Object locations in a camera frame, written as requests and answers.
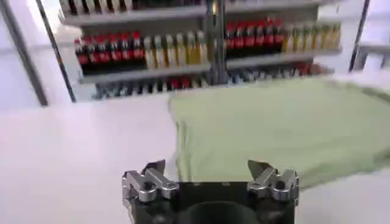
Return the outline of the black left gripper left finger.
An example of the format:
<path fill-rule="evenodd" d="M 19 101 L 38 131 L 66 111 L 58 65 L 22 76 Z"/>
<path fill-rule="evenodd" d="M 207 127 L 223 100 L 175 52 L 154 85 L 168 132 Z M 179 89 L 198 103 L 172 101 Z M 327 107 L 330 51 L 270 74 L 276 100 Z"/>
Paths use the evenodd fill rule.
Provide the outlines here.
<path fill-rule="evenodd" d="M 158 160 L 147 163 L 138 173 L 136 170 L 125 171 L 122 175 L 122 203 L 130 207 L 132 200 L 151 203 L 159 196 L 173 199 L 179 192 L 179 183 L 164 176 L 166 161 Z"/>

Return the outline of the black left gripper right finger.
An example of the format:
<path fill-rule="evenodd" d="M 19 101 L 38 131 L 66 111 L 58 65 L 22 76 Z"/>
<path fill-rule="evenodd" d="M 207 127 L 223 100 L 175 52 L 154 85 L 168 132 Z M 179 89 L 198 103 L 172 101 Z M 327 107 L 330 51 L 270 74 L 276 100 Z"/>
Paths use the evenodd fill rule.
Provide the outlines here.
<path fill-rule="evenodd" d="M 260 199 L 299 204 L 299 176 L 295 170 L 286 169 L 280 173 L 269 163 L 251 159 L 247 165 L 253 178 L 247 183 L 248 192 Z"/>

